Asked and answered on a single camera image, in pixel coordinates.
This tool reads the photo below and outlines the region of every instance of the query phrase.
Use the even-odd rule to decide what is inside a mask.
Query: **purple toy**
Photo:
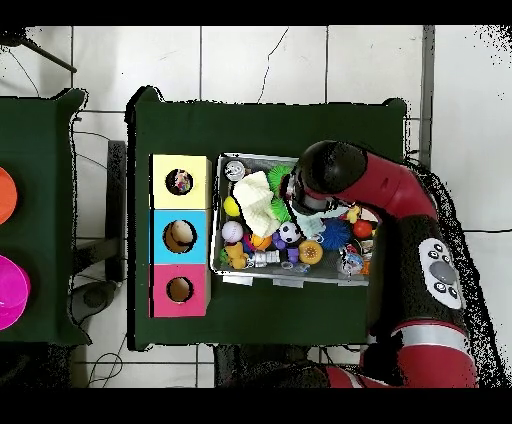
[[[296,247],[291,247],[286,249],[288,251],[288,261],[292,264],[296,264],[299,262],[299,249]]]
[[[274,234],[272,234],[272,242],[274,243],[274,246],[278,250],[283,250],[286,248],[286,243],[281,239],[281,236],[279,235],[279,231],[276,231]]]

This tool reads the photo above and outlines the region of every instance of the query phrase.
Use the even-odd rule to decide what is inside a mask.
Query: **pink bowl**
[[[25,310],[30,279],[25,270],[0,256],[0,330],[13,325]]]

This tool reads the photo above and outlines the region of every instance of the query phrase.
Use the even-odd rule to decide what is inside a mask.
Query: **yellow box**
[[[168,188],[178,170],[184,170],[192,177],[190,189],[185,194],[173,194]],[[211,179],[212,164],[206,156],[153,155],[155,209],[211,208]]]

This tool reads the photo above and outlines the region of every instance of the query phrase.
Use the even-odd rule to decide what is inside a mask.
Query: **blue box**
[[[206,264],[208,258],[208,210],[155,210],[154,212],[154,263],[155,264]],[[187,221],[195,230],[196,240],[192,249],[174,253],[164,243],[164,232],[174,221]]]

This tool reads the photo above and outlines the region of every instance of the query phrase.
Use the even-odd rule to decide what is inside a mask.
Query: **shape sorter box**
[[[206,315],[210,302],[208,265],[155,265],[153,278],[153,317],[200,317]],[[172,300],[170,287],[176,279],[189,283],[190,294],[184,302]]]
[[[155,209],[209,209],[212,205],[212,164],[206,156],[152,155],[153,206]],[[192,177],[185,194],[172,193],[173,172]]]
[[[164,237],[169,225],[185,221],[193,229],[192,248],[183,253],[175,253],[167,248]],[[208,263],[210,231],[210,210],[154,210],[153,211],[153,258],[150,263],[195,264]]]

